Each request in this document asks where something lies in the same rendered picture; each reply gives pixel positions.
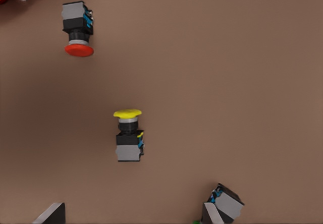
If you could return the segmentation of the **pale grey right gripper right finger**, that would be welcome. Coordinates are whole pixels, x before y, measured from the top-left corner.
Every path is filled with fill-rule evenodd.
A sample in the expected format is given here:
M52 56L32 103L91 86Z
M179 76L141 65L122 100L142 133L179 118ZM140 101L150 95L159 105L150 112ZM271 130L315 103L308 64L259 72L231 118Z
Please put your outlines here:
M223 219L221 218L218 209L211 202L205 202L202 206L202 224L224 224Z

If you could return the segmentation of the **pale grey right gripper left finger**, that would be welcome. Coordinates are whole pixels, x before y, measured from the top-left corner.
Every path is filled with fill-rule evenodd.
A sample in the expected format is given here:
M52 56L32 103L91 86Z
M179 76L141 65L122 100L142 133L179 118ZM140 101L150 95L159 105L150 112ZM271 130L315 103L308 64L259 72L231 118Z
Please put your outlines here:
M32 224L66 224L65 203L53 203Z

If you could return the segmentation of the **green mushroom push-button switch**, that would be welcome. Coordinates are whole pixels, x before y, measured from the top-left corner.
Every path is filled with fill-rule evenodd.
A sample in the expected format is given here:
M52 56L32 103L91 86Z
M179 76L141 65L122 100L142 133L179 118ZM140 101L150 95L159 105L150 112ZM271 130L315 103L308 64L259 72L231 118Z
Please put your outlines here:
M224 224L232 224L240 216L241 209L245 206L235 192L221 183L218 183L216 188L212 190L206 202L211 202L216 206ZM201 218L193 221L192 224L202 224Z

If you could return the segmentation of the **red mushroom push-button switch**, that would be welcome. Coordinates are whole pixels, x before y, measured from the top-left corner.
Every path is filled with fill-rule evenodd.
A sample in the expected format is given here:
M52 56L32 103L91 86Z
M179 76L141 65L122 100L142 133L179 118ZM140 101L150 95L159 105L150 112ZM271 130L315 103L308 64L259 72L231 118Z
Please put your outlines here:
M62 5L63 31L68 34L69 42L64 47L67 54L75 57L88 57L94 53L89 45L93 35L93 16L84 1Z

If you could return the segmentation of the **yellow mushroom push-button switch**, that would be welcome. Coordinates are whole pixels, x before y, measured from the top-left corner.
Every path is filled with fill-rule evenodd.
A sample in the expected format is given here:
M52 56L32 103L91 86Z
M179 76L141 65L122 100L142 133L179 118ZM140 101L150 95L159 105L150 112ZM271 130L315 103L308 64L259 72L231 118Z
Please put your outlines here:
M139 129L139 109L121 109L114 112L118 119L119 133L116 135L116 155L118 162L140 162L144 155L144 131Z

